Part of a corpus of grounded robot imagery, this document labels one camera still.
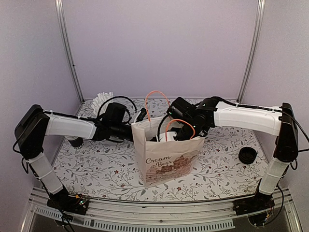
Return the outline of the paper takeout bag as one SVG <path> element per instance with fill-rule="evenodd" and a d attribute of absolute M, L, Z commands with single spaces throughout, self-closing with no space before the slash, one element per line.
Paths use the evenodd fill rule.
<path fill-rule="evenodd" d="M 147 100 L 156 92 L 161 93 L 153 90 L 146 95 L 147 119 L 131 124 L 137 164 L 146 187 L 189 174 L 205 141 L 197 136 L 184 141 L 157 142 L 157 135 L 168 132 L 170 127 L 181 129 L 182 126 L 171 117 L 150 116 Z"/>

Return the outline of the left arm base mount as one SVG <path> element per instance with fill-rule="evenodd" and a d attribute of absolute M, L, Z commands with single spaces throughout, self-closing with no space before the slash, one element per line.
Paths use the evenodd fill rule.
<path fill-rule="evenodd" d="M 82 194 L 70 196 L 66 193 L 57 193 L 49 197 L 47 206 L 63 212 L 86 215 L 89 206 L 89 198 Z"/>

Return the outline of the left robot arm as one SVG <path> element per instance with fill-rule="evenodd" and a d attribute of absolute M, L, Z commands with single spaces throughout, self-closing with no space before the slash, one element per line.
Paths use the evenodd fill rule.
<path fill-rule="evenodd" d="M 84 139 L 102 141 L 117 137 L 133 141 L 131 126 L 123 121 L 126 112 L 127 108 L 124 105 L 112 102 L 102 115 L 83 118 L 45 111 L 40 105 L 35 104 L 14 130 L 16 142 L 13 151 L 28 162 L 53 197 L 53 202 L 60 209 L 67 210 L 72 205 L 72 200 L 44 154 L 45 137 L 65 136 L 73 146 L 79 146 Z"/>

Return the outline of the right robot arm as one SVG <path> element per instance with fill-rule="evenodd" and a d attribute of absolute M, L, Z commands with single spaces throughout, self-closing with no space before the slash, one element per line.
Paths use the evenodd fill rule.
<path fill-rule="evenodd" d="M 276 137 L 273 157 L 261 178 L 256 194 L 250 199 L 254 211 L 268 203 L 290 162 L 298 156 L 298 130 L 292 107 L 283 103 L 276 107 L 262 107 L 229 102 L 221 97 L 205 98 L 198 105 L 182 97 L 174 100 L 167 115 L 184 124 L 176 140 L 183 141 L 207 133 L 210 128 L 235 127 L 263 132 Z"/>

